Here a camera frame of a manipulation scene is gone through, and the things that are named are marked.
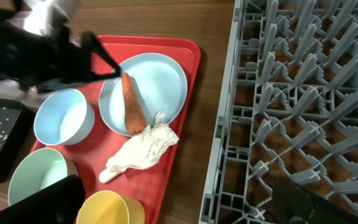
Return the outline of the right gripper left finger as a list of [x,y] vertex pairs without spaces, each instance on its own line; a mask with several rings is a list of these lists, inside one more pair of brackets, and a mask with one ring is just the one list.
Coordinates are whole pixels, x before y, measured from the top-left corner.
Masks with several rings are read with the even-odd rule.
[[82,178],[69,175],[1,210],[0,224],[72,224],[85,196]]

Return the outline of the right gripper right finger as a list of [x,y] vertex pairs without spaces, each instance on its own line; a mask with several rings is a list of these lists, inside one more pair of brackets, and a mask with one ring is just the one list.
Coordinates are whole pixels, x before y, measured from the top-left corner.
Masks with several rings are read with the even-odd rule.
[[278,224],[358,224],[358,216],[286,177],[276,180],[272,201]]

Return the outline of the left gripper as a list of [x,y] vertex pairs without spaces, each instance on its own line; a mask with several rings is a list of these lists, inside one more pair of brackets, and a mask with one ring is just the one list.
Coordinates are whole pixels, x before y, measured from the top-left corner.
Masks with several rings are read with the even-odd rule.
[[[88,83],[119,78],[122,69],[108,54],[95,34],[82,33],[81,48],[70,42],[70,29],[59,25],[50,36],[27,32],[8,20],[15,11],[0,9],[0,81],[14,80],[22,90],[50,80],[63,84]],[[98,55],[113,70],[92,71],[92,54]]]

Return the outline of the mint green bowl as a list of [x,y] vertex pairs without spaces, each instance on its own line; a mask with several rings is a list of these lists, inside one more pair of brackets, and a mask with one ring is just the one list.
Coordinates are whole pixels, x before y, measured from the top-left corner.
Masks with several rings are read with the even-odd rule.
[[68,177],[77,175],[75,164],[61,152],[41,148],[25,157],[14,171],[8,190],[8,204],[17,202]]

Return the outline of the orange carrot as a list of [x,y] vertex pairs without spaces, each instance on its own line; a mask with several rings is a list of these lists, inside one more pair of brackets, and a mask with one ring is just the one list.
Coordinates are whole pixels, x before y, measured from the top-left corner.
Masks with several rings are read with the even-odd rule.
[[137,95],[129,74],[123,73],[121,81],[125,107],[125,127],[130,134],[139,134],[147,125],[145,116],[137,99]]

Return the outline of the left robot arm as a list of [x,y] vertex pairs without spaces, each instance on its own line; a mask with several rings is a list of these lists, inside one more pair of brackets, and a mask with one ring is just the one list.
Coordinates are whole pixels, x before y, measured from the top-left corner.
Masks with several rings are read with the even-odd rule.
[[0,95],[14,89],[51,93],[89,83],[119,78],[120,65],[107,53],[94,33],[84,32],[81,44],[70,42],[67,17],[51,3],[44,7],[50,29],[37,35],[9,22],[22,8],[0,8]]

